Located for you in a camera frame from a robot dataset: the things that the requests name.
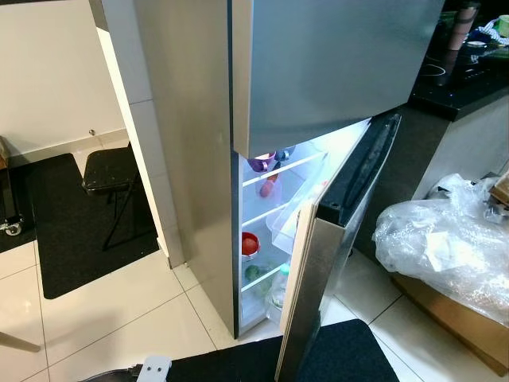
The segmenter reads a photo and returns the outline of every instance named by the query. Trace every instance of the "black countertop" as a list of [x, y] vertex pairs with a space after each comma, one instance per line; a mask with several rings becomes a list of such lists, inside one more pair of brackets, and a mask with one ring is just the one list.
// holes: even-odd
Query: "black countertop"
[[427, 55], [409, 105], [450, 121], [457, 121], [509, 94], [509, 64], [484, 59], [487, 50], [461, 49]]

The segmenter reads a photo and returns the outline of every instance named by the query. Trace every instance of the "bottle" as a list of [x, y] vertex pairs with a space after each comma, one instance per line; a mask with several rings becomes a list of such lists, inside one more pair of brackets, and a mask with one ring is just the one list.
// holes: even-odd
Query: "bottle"
[[284, 263], [274, 277], [272, 288], [270, 288], [271, 301], [279, 309], [282, 309], [285, 301], [286, 284], [288, 283], [289, 264]]

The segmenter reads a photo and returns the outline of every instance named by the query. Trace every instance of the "black mat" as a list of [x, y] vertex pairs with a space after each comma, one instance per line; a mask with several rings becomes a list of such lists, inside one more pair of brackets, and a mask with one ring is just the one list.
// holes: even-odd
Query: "black mat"
[[72, 154], [23, 167], [27, 167], [25, 182], [33, 203], [46, 298], [59, 297], [158, 249], [141, 183], [122, 215], [111, 248], [102, 251], [114, 204], [108, 204], [106, 196], [90, 197], [83, 191]]
[[[0, 253], [35, 240], [32, 204], [30, 203], [25, 182], [28, 172], [29, 169], [27, 166], [10, 170], [11, 189], [13, 190], [14, 201], [19, 213], [23, 215], [24, 223], [21, 233], [17, 236], [8, 236], [5, 232], [0, 232]], [[4, 221], [5, 219], [3, 213], [3, 209], [0, 209], [0, 221]]]
[[[175, 360], [168, 382], [274, 381], [281, 337]], [[90, 382], [133, 382], [129, 373]], [[369, 327], [360, 320], [320, 329], [298, 382], [398, 382]]]

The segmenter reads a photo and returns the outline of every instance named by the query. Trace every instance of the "refrigerator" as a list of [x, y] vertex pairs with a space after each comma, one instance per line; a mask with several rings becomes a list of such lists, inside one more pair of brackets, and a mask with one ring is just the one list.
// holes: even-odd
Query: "refrigerator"
[[184, 258], [233, 337], [280, 322], [279, 380], [326, 309], [442, 3], [134, 2]]

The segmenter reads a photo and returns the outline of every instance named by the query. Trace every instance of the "refrigerator door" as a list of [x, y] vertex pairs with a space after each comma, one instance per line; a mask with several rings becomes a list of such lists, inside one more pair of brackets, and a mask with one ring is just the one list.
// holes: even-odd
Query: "refrigerator door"
[[233, 147], [273, 152], [408, 100], [443, 0], [232, 0]]
[[280, 322], [284, 334], [276, 381], [297, 380], [299, 368], [306, 362], [320, 328], [329, 276], [346, 263], [400, 120], [397, 114], [373, 118], [329, 187], [300, 212]]

